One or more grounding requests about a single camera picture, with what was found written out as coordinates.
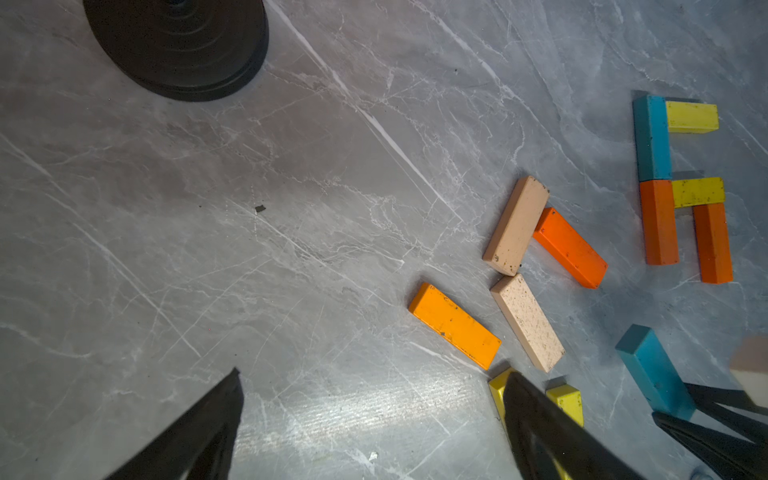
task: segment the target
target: marble surface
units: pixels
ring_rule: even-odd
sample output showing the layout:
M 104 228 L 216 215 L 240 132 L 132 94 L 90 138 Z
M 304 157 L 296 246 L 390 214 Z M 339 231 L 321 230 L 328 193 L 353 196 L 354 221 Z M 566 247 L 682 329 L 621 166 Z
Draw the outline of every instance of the marble surface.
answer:
M 613 346 L 656 329 L 684 379 L 733 387 L 768 332 L 768 7 L 682 0 L 266 0 L 264 69 L 221 101 L 149 93 L 76 0 L 0 10 L 0 477 L 102 478 L 233 366 L 231 478 L 519 478 L 488 374 L 407 309 L 426 280 L 647 478 L 700 464 L 651 421 Z M 674 170 L 725 180 L 736 281 L 647 266 L 631 99 L 718 104 Z M 482 261 L 535 175 L 610 265 L 521 272 L 567 350 L 535 370 Z M 257 213 L 255 207 L 264 205 Z

